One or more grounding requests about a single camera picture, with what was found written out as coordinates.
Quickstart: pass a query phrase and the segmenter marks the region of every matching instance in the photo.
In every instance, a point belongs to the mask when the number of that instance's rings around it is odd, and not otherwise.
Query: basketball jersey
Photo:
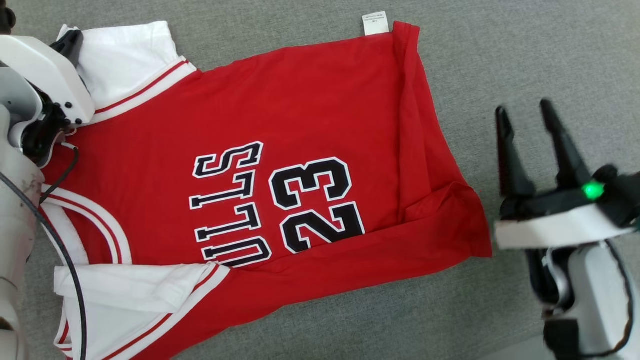
[[[284,305],[491,256],[480,200],[438,125],[418,34],[396,22],[208,72],[169,59],[70,136],[79,161],[42,209],[101,306],[88,312],[92,356],[169,358]],[[47,183],[72,158],[56,149]],[[69,281],[57,269],[56,343],[74,357]],[[141,290],[151,283],[163,285]],[[144,303],[159,293],[164,305]],[[134,323],[109,328],[118,316]]]

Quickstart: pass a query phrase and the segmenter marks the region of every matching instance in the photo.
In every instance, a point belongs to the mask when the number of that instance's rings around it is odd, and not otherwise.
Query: green led
[[[590,181],[582,186],[582,192],[584,196],[589,200],[598,200],[599,197],[604,194],[604,184],[598,181]]]

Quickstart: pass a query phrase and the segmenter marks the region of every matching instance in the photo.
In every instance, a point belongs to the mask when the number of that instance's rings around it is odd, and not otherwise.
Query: clothing tag
[[[370,13],[362,17],[364,35],[374,35],[389,32],[387,12]]]

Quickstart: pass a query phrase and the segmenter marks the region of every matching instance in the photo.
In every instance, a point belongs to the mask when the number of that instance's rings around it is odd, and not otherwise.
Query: black number
[[[221,265],[229,267],[240,267],[249,264],[259,263],[271,258],[271,249],[267,241],[261,236],[250,238],[246,240],[237,241],[235,243],[228,243],[220,246],[210,246],[202,249],[202,255],[205,260],[215,261],[218,256],[232,254],[241,250],[257,249],[257,254],[250,254],[239,256],[224,261],[219,261]]]
[[[255,178],[255,170],[249,172],[241,172],[234,175],[234,184],[241,183],[240,189],[227,190],[225,192],[212,193],[209,195],[195,195],[189,197],[189,207],[193,209],[202,209],[202,206],[212,202],[223,201],[227,199],[246,199],[253,196],[253,179]]]
[[[311,248],[309,238],[302,237],[300,233],[302,227],[306,227],[328,243],[364,234],[364,226],[355,202],[332,206],[329,210],[332,220],[340,222],[340,228],[335,227],[314,210],[288,216],[280,224],[287,249],[297,254]]]
[[[258,211],[255,208],[254,202],[236,206],[234,210],[236,211],[236,215],[244,215],[244,220],[216,227],[201,227],[195,229],[196,241],[200,243],[211,239],[213,236],[231,233],[232,231],[260,229],[260,218],[258,217]]]
[[[331,177],[331,183],[324,187],[326,200],[344,199],[351,189],[349,168],[338,158],[328,158],[274,171],[269,178],[274,204],[284,210],[300,207],[300,194],[291,191],[289,183],[297,181],[302,192],[311,192],[320,189],[321,175]]]
[[[217,154],[199,156],[196,158],[193,176],[201,179],[222,174],[231,168],[232,160],[236,157],[239,158],[241,155],[245,155],[245,157],[238,161],[236,168],[257,165],[260,163],[260,157],[262,156],[262,145],[261,142],[253,142],[245,146],[228,149],[222,154],[220,164],[212,168],[209,168],[209,165],[216,161]]]

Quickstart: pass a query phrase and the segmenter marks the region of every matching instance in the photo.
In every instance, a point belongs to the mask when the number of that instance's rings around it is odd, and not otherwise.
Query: gray background
[[[14,35],[52,42],[81,29],[167,20],[180,54],[203,70],[289,45],[362,35],[360,16],[422,28],[420,55],[443,132],[491,222],[500,204],[493,111],[505,104],[529,174],[554,184],[538,102],[547,96],[588,165],[638,169],[640,3],[636,0],[9,0]],[[638,237],[622,243],[640,277]],[[57,255],[41,237],[24,312],[35,359],[54,359]],[[523,255],[496,252],[442,273],[288,306],[229,329],[179,359],[477,359],[541,332]]]

